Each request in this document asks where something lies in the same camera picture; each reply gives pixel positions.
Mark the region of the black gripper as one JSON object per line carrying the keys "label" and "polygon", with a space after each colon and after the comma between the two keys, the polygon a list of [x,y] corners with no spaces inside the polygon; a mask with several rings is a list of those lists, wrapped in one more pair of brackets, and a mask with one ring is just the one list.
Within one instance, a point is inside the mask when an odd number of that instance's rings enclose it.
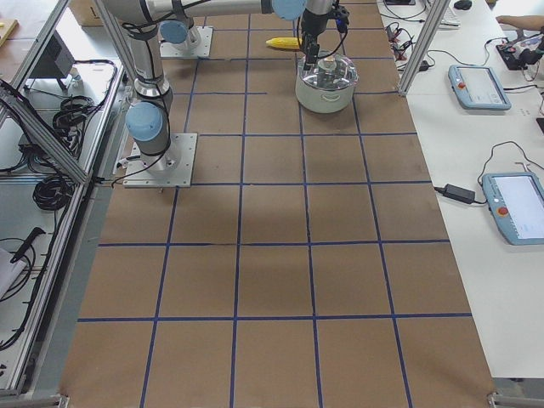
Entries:
{"label": "black gripper", "polygon": [[333,20],[337,30],[346,35],[349,30],[349,11],[345,7],[333,7],[325,14],[315,14],[306,9],[302,14],[300,39],[305,55],[305,71],[309,71],[317,63],[320,51],[318,36],[325,31],[329,20]]}

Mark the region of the person forearm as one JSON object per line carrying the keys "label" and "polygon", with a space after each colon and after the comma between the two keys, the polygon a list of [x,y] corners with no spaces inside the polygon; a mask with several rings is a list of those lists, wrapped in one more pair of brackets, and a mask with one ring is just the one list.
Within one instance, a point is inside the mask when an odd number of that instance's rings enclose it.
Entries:
{"label": "person forearm", "polygon": [[544,17],[542,15],[499,15],[496,17],[499,24],[509,25],[522,30],[540,31],[544,26]]}

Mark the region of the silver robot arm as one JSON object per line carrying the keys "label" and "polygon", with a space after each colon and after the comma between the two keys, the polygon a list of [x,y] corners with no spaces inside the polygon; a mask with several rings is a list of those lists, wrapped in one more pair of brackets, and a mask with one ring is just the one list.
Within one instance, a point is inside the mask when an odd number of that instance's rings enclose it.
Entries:
{"label": "silver robot arm", "polygon": [[174,169],[180,157],[171,135],[173,91],[162,68],[161,38],[187,43],[195,17],[276,14],[283,20],[300,20],[300,49],[309,68],[324,56],[318,37],[328,22],[335,21],[342,34],[349,26],[349,11],[339,1],[105,1],[104,5],[128,34],[137,102],[129,108],[125,123],[144,169],[153,173]]}

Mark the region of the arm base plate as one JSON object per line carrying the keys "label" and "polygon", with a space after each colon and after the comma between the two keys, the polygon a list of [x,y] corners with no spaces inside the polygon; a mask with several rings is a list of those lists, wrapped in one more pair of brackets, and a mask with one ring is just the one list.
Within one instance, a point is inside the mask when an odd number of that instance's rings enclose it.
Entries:
{"label": "arm base plate", "polygon": [[207,59],[210,54],[213,28],[196,26],[188,28],[179,21],[163,22],[160,25],[161,57],[164,60]]}
{"label": "arm base plate", "polygon": [[137,143],[133,142],[131,153],[139,158],[127,164],[128,176],[122,185],[126,188],[190,187],[196,144],[196,133],[172,133],[169,150],[151,166],[156,159],[142,156]]}

